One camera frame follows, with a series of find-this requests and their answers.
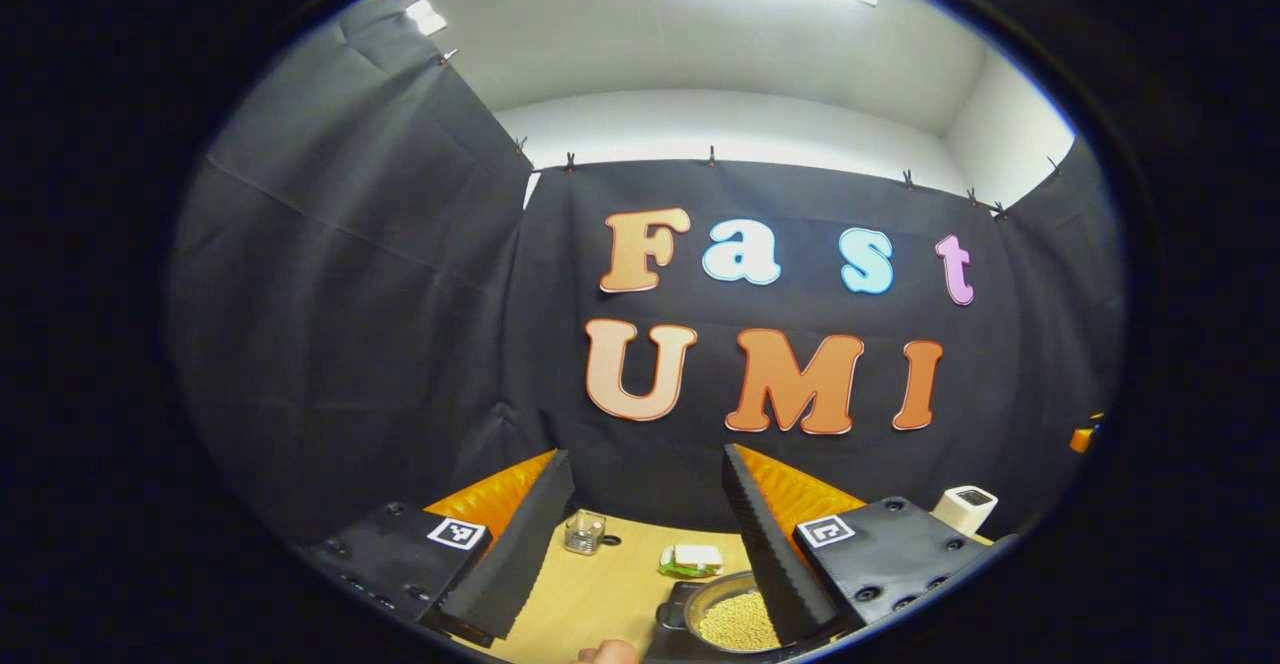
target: black curtain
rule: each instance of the black curtain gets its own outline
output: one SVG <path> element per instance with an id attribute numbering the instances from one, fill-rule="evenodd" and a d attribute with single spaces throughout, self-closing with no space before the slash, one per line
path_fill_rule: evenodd
<path id="1" fill-rule="evenodd" d="M 1075 171 L 1074 164 L 1064 168 Z M 1069 180 L 1060 177 L 1047 186 L 1059 191 Z M 1033 212 L 1064 212 L 1038 200 L 1028 194 L 1010 219 L 992 219 L 959 196 L 826 169 L 758 162 L 547 169 L 525 214 L 507 299 L 504 386 L 520 409 L 521 429 L 547 432 L 573 453 L 585 505 L 623 517 L 732 531 L 719 491 L 719 455 L 723 444 L 740 441 L 867 500 L 902 495 L 929 508 L 946 487 L 987 487 L 1001 504 L 984 532 L 1006 534 L 1044 508 L 1034 494 L 1065 480 L 1076 462 L 1070 432 L 1105 406 L 1100 383 L 1114 371 L 1114 354 L 1100 358 L 1097 351 L 1119 345 L 1103 331 L 1111 319 L 1082 312 L 1106 287 L 1119 296 L 1120 260 L 1101 249 L 1089 251 L 1087 264 L 1075 262 L 1071 251 L 1087 249 L 1089 241 L 1070 235 L 1033 241 L 1033 232 L 1044 226 Z M 1093 219 L 1097 203 L 1082 198 L 1070 209 L 1078 212 L 1071 221 L 1087 226 L 1093 241 L 1111 235 L 1107 223 Z M 604 294 L 599 278 L 609 269 L 613 235 L 604 219 L 672 207 L 689 212 L 691 228 L 676 235 L 669 266 L 650 264 L 658 287 Z M 1029 212 L 1023 221 L 1020 212 Z M 772 228 L 782 267 L 777 281 L 717 281 L 703 271 L 710 226 L 731 217 Z M 841 281 L 845 260 L 837 241 L 850 226 L 883 232 L 892 241 L 893 284 L 883 294 L 852 294 Z M 974 301 L 968 307 L 947 294 L 934 251 L 946 235 L 959 237 L 970 255 L 965 274 Z M 1074 249 L 1062 253 L 1066 244 Z M 1043 271 L 1042 258 L 1053 255 L 1075 262 L 1066 280 L 1059 280 L 1066 273 Z M 1114 296 L 1103 299 L 1115 304 Z M 627 348 L 622 376 L 625 389 L 637 395 L 653 385 L 657 348 L 648 340 L 649 328 L 698 331 L 678 403 L 666 417 L 623 421 L 588 398 L 584 326 L 602 317 L 622 319 L 640 331 Z M 730 431 L 723 418 L 739 403 L 745 354 L 736 335 L 745 328 L 786 333 L 801 367 L 824 336 L 864 340 L 851 394 L 852 430 L 827 438 L 800 427 Z M 908 377 L 902 348 L 914 340 L 943 347 L 933 421 L 897 431 L 891 422 Z"/>
<path id="2" fill-rule="evenodd" d="M 169 338 L 229 484 L 310 540 L 545 450 L 498 398 L 530 164 L 403 9 L 280 54 L 197 164 Z"/>

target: beans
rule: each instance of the beans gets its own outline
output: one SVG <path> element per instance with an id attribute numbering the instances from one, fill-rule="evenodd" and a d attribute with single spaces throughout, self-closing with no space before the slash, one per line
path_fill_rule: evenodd
<path id="1" fill-rule="evenodd" d="M 758 591 L 714 604 L 699 622 L 698 633 L 724 649 L 764 651 L 782 646 Z"/>

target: wooden table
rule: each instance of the wooden table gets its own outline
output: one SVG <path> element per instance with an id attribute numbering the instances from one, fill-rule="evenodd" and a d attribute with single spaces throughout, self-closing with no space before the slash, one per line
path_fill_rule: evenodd
<path id="1" fill-rule="evenodd" d="M 641 654 L 653 638 L 654 610 L 678 580 L 658 573 L 658 557 L 675 544 L 710 544 L 724 557 L 724 574 L 751 568 L 739 535 L 668 528 L 609 517 L 605 531 L 622 537 L 594 555 L 563 546 L 563 522 L 547 542 L 547 559 L 511 636 L 488 650 L 516 664 L 566 664 L 602 640 L 631 642 Z M 983 537 L 974 540 L 989 545 Z"/>

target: fisheye lens view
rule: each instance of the fisheye lens view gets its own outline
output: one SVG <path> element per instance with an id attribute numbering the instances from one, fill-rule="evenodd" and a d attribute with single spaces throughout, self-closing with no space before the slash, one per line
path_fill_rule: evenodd
<path id="1" fill-rule="evenodd" d="M 169 351 L 227 486 L 424 646 L 820 655 L 1106 447 L 1096 150 L 936 0 L 355 0 L 196 162 Z"/>

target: white wall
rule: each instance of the white wall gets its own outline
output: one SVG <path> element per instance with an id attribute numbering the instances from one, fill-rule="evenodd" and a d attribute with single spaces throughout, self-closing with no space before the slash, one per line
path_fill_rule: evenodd
<path id="1" fill-rule="evenodd" d="M 980 202 L 1016 202 L 1061 162 L 1075 132 L 1039 87 L 988 50 L 978 84 L 945 137 Z"/>
<path id="2" fill-rule="evenodd" d="M 527 136 L 535 168 L 640 159 L 782 162 L 901 180 L 964 196 L 965 180 L 937 136 L 878 116 L 764 93 L 622 91 L 530 104 L 495 114 L 513 139 Z"/>

